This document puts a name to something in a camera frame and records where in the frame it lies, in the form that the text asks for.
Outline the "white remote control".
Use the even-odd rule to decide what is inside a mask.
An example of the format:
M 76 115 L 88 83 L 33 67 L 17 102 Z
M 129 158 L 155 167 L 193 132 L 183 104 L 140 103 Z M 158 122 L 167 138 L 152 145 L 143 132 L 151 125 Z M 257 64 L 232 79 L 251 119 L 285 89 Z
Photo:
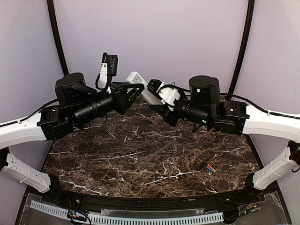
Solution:
M 146 100 L 149 105 L 162 105 L 161 101 L 147 89 L 148 83 L 144 78 L 136 71 L 133 71 L 126 78 L 129 84 L 143 84 L 144 90 L 141 92 L 141 96 Z

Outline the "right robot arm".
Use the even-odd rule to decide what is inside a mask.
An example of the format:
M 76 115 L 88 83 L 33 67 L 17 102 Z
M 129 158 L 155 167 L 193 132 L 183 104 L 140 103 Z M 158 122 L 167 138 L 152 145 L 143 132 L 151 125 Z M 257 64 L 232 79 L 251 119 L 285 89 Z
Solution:
M 190 78 L 188 90 L 157 79 L 150 80 L 147 89 L 161 101 L 150 108 L 172 127 L 183 119 L 194 124 L 193 132 L 205 126 L 207 130 L 227 134 L 259 134 L 289 141 L 279 156 L 248 176 L 247 187 L 239 194 L 243 203 L 250 203 L 257 190 L 266 189 L 300 164 L 299 115 L 268 111 L 243 97 L 238 101 L 221 101 L 218 79 L 207 75 Z

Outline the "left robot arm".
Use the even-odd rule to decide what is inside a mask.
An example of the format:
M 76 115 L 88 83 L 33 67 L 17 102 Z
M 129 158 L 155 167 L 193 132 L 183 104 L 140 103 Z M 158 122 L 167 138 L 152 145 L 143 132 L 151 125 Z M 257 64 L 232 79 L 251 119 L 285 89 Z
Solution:
M 55 204 L 66 201 L 66 193 L 60 190 L 60 181 L 54 175 L 39 172 L 19 160 L 9 147 L 32 141 L 51 141 L 63 138 L 75 128 L 83 129 L 96 118 L 102 118 L 111 111 L 125 114 L 137 96 L 143 91 L 143 84 L 112 82 L 111 92 L 97 92 L 85 84 L 82 73 L 72 73 L 55 84 L 58 105 L 53 101 L 45 104 L 33 114 L 1 124 L 0 126 L 0 171 L 47 193 Z

